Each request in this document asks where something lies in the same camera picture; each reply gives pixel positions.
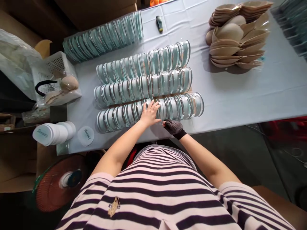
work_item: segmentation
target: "left hand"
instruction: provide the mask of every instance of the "left hand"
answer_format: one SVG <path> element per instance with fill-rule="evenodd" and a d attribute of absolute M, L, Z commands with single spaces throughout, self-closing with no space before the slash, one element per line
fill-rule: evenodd
<path fill-rule="evenodd" d="M 158 108 L 160 108 L 159 102 L 154 103 L 154 101 L 151 101 L 151 103 L 148 105 L 147 110 L 146 103 L 144 103 L 142 115 L 139 122 L 144 124 L 146 127 L 150 127 L 158 122 L 161 122 L 161 119 L 156 119 Z"/>

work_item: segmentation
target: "right hand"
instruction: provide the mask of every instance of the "right hand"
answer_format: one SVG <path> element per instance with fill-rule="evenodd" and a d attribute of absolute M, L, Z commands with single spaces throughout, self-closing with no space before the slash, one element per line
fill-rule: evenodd
<path fill-rule="evenodd" d="M 183 127 L 180 121 L 174 121 L 174 120 L 168 119 L 164 121 L 162 125 L 173 136 L 180 133 L 183 130 Z"/>

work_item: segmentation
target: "fan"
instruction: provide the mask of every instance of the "fan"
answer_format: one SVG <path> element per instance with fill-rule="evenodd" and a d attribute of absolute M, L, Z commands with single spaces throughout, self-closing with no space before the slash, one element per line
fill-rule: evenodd
<path fill-rule="evenodd" d="M 74 199 L 88 178 L 85 157 L 68 156 L 50 166 L 35 182 L 32 193 L 42 212 L 55 211 Z"/>

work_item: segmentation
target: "striped shirt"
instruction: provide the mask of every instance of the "striped shirt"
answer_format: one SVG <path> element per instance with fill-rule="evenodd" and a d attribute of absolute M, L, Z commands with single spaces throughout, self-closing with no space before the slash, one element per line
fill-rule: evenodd
<path fill-rule="evenodd" d="M 115 178 L 89 177 L 58 229 L 294 229 L 251 187 L 216 189 L 193 161 L 150 145 Z"/>

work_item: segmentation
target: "white lid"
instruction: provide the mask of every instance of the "white lid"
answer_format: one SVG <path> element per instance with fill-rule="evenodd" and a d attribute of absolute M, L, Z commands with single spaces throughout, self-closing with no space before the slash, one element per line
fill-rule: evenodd
<path fill-rule="evenodd" d="M 45 123 L 44 125 L 49 126 L 53 132 L 53 139 L 49 145 L 55 145 L 59 139 L 59 130 L 57 129 L 57 126 L 52 123 Z"/>
<path fill-rule="evenodd" d="M 37 142 L 48 146 L 53 140 L 53 131 L 47 125 L 40 125 L 34 129 L 32 137 Z"/>
<path fill-rule="evenodd" d="M 76 126 L 71 121 L 65 121 L 65 123 L 69 124 L 73 128 L 74 135 L 75 135 L 75 133 L 76 133 Z"/>
<path fill-rule="evenodd" d="M 62 125 L 56 125 L 57 129 L 59 130 L 59 139 L 56 144 L 62 144 L 67 140 L 68 137 L 68 131 L 67 129 Z"/>
<path fill-rule="evenodd" d="M 73 136 L 74 136 L 74 130 L 72 128 L 72 126 L 66 122 L 59 122 L 57 123 L 57 125 L 61 125 L 61 126 L 64 126 L 67 131 L 68 131 L 68 137 L 67 137 L 67 140 L 71 139 Z"/>
<path fill-rule="evenodd" d="M 91 127 L 84 126 L 78 131 L 78 139 L 83 146 L 90 145 L 94 140 L 95 134 Z"/>

